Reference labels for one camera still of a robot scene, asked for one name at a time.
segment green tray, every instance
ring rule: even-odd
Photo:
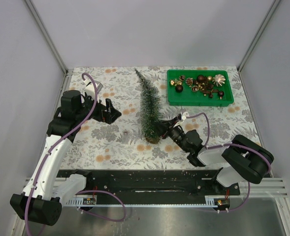
[[[214,94],[213,98],[204,96],[200,91],[192,92],[191,88],[183,83],[183,92],[176,92],[175,87],[170,85],[170,80],[178,80],[180,75],[185,75],[185,78],[196,79],[198,75],[215,76],[221,74],[226,81],[222,87],[215,86],[214,89],[219,89],[225,92],[222,99]],[[167,71],[167,95],[171,106],[216,106],[226,107],[233,103],[233,95],[228,79],[228,74],[225,70],[168,70]]]

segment patterned table surface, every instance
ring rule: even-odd
[[[66,153],[61,169],[196,169],[186,159],[187,153],[170,139],[152,145],[142,137],[139,125],[140,85],[135,67],[78,67],[74,69],[70,88],[81,92],[83,72],[89,73],[103,84],[100,99],[112,100],[113,106],[122,116],[113,124],[86,121]],[[252,114],[235,66],[161,66],[136,67],[159,88],[165,119],[175,117],[185,108],[190,115],[205,112],[210,119],[211,136],[209,146],[229,142],[242,134],[259,144]],[[228,72],[234,103],[228,107],[181,107],[169,106],[166,98],[166,72],[169,69],[225,70]],[[188,119],[182,127],[185,132],[196,129],[202,140],[206,140],[207,123],[203,116]],[[123,131],[128,132],[128,143],[123,144]],[[218,168],[216,164],[208,168]]]

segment tree base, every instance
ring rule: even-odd
[[[146,141],[151,143],[151,144],[157,144],[160,142],[160,137],[157,137],[157,138],[147,138],[145,137]]]

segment white enclosure panel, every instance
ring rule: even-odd
[[[290,197],[290,1],[283,1],[241,73],[274,174]]]
[[[63,74],[22,0],[0,0],[0,236],[40,156]]]
[[[273,0],[33,0],[68,68],[238,65]]]

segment miniature christmas tree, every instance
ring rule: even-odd
[[[162,119],[161,102],[158,89],[138,70],[136,74],[142,87],[140,94],[140,125],[141,132],[151,144],[157,144],[160,136],[156,133],[155,124]]]

